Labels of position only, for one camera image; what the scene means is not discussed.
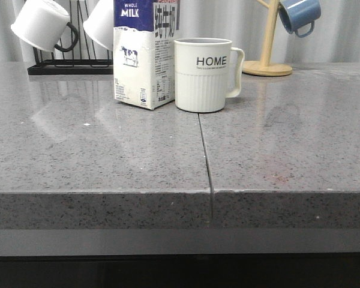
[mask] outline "black metal rack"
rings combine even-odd
[[[79,32],[79,41],[76,44],[78,49],[70,52],[61,52],[62,59],[56,59],[54,53],[50,54],[50,59],[45,59],[46,52],[34,48],[35,65],[27,69],[29,75],[70,75],[70,74],[113,74],[113,53],[105,48],[106,59],[98,59],[95,44],[83,30],[82,24],[89,16],[86,0],[67,0],[69,1],[71,23],[76,26]],[[73,20],[73,5],[76,5],[76,19]]]

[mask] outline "white mug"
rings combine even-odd
[[[97,44],[113,50],[113,0],[99,0],[83,27]]]
[[[79,33],[70,20],[69,13],[53,0],[27,0],[11,29],[20,39],[37,49],[68,52],[79,40]],[[57,42],[66,26],[72,30],[74,40],[70,47],[63,48]]]
[[[230,53],[238,54],[235,87],[227,91]],[[226,98],[241,92],[241,67],[244,51],[232,41],[218,38],[175,40],[175,103],[189,112],[215,112],[225,106]]]

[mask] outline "gray curtain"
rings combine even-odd
[[[65,8],[69,1],[78,0],[57,0]],[[91,12],[97,0],[86,1]],[[247,60],[260,58],[268,11],[256,0],[181,1],[183,36],[229,38],[245,50]],[[360,62],[360,0],[320,3],[322,16],[306,38],[288,34],[277,20],[271,61]],[[34,61],[32,48],[10,30],[22,5],[23,0],[0,0],[0,61]],[[105,53],[96,49],[100,55]]]

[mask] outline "wooden mug tree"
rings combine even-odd
[[[292,67],[286,64],[271,63],[272,45],[274,42],[277,13],[280,0],[271,0],[269,4],[256,0],[268,9],[264,41],[260,61],[245,61],[242,71],[260,76],[286,76],[292,73]]]

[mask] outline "quartz countertop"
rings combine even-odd
[[[360,64],[243,74],[240,96],[203,114],[118,102],[112,75],[28,66],[0,62],[0,242],[78,230],[360,237]]]

